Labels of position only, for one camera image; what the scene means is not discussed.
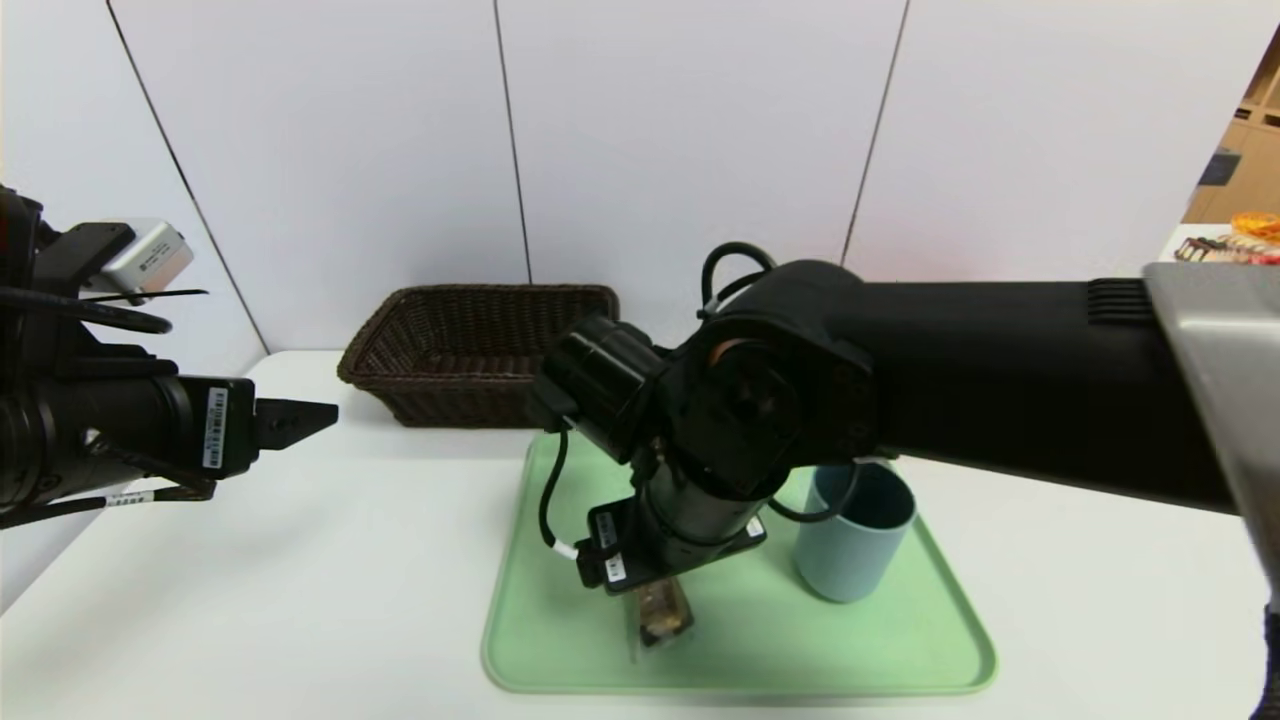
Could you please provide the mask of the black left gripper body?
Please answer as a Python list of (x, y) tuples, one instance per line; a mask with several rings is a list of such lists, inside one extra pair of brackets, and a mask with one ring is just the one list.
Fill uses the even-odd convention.
[(47, 460), (64, 482), (131, 482), (123, 454), (223, 479), (255, 460), (251, 380), (196, 375), (78, 380), (44, 387)]

